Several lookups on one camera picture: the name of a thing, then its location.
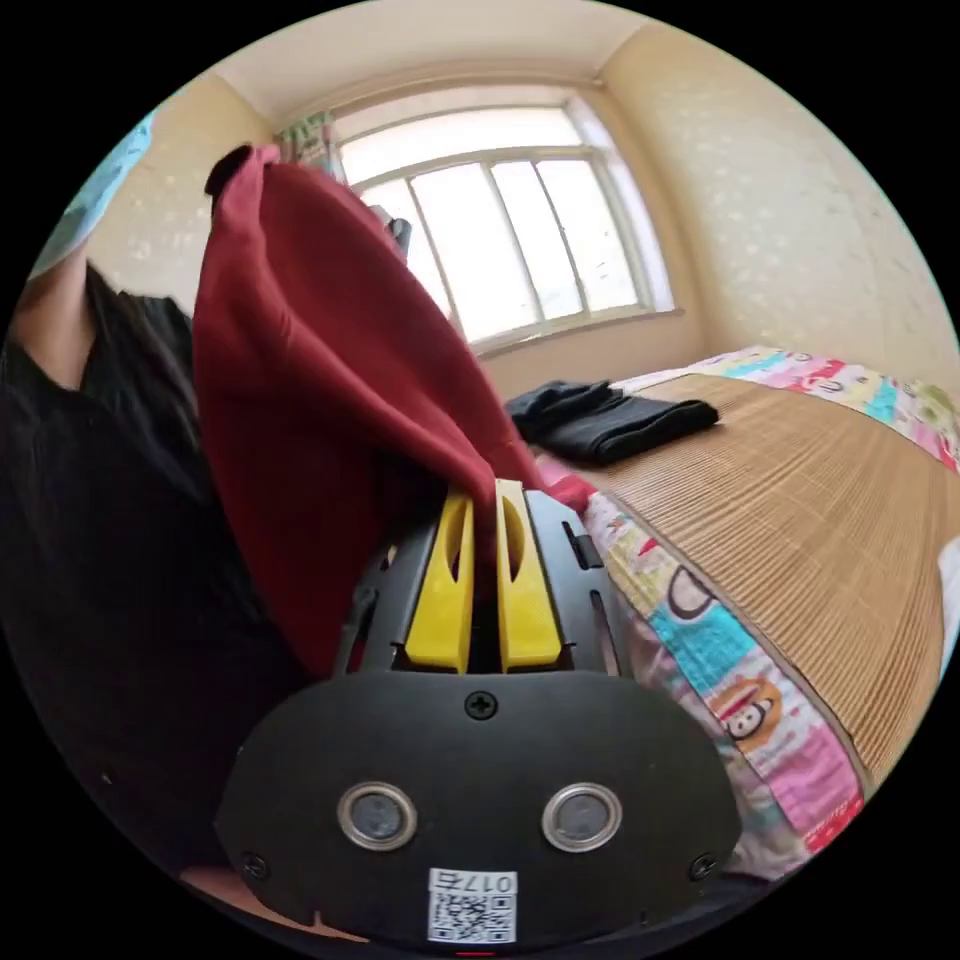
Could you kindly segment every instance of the bamboo mat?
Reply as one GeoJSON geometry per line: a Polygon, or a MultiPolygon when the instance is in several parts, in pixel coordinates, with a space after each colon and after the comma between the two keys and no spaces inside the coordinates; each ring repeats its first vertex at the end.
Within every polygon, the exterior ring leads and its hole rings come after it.
{"type": "Polygon", "coordinates": [[[585,474],[690,558],[806,678],[874,784],[936,690],[937,555],[960,534],[960,476],[839,404],[688,374],[645,388],[722,423],[585,474]]]}

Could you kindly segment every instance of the screw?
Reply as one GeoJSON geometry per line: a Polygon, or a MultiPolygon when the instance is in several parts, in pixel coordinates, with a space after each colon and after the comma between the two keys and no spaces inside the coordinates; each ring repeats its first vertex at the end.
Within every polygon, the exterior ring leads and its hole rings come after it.
{"type": "Polygon", "coordinates": [[[717,868],[717,858],[712,853],[705,853],[690,864],[690,879],[694,883],[706,880],[717,868]]]}
{"type": "Polygon", "coordinates": [[[266,880],[270,876],[267,861],[256,853],[243,855],[243,875],[250,880],[266,880]]]}
{"type": "Polygon", "coordinates": [[[464,707],[471,720],[489,720],[497,712],[497,698],[492,693],[478,690],[467,697],[464,707]]]}

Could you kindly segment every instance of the colorful bedsheet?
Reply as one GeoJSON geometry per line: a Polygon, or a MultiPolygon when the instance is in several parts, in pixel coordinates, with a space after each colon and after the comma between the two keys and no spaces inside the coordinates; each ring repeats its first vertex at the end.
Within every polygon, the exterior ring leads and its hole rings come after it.
{"type": "Polygon", "coordinates": [[[855,363],[774,347],[747,347],[678,370],[635,377],[618,386],[639,390],[684,373],[750,380],[767,387],[822,397],[857,410],[960,473],[960,410],[939,387],[897,380],[855,363]]]}
{"type": "MultiPolygon", "coordinates": [[[[540,459],[545,479],[570,472],[540,459]]],[[[743,834],[728,869],[776,880],[822,850],[863,806],[844,748],[814,705],[729,610],[601,493],[584,525],[627,601],[641,682],[669,694],[711,736],[743,834]]]]}

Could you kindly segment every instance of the bed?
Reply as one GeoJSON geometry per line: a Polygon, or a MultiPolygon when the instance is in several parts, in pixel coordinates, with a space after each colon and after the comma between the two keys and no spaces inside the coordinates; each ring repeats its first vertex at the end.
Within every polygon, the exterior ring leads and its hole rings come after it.
{"type": "Polygon", "coordinates": [[[776,879],[856,816],[942,677],[960,419],[935,386],[768,347],[619,386],[720,412],[577,472],[598,490],[584,522],[627,601],[634,666],[724,756],[745,828],[733,868],[776,879]]]}

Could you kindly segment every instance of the person's arm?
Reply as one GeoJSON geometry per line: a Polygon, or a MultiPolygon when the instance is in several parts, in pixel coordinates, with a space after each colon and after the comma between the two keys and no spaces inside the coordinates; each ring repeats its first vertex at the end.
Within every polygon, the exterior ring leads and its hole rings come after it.
{"type": "Polygon", "coordinates": [[[86,288],[86,244],[81,244],[27,282],[10,324],[10,339],[65,390],[79,389],[96,337],[86,288]]]}
{"type": "Polygon", "coordinates": [[[257,900],[232,870],[222,867],[191,867],[180,874],[180,879],[209,897],[214,897],[237,910],[244,910],[254,916],[262,917],[264,920],[283,924],[286,927],[293,927],[296,930],[303,930],[306,933],[315,933],[322,937],[339,937],[343,940],[354,940],[357,943],[367,942],[362,937],[355,937],[352,934],[344,933],[342,930],[334,930],[333,927],[325,926],[319,915],[312,927],[304,927],[299,923],[288,920],[286,917],[281,917],[257,900]]]}

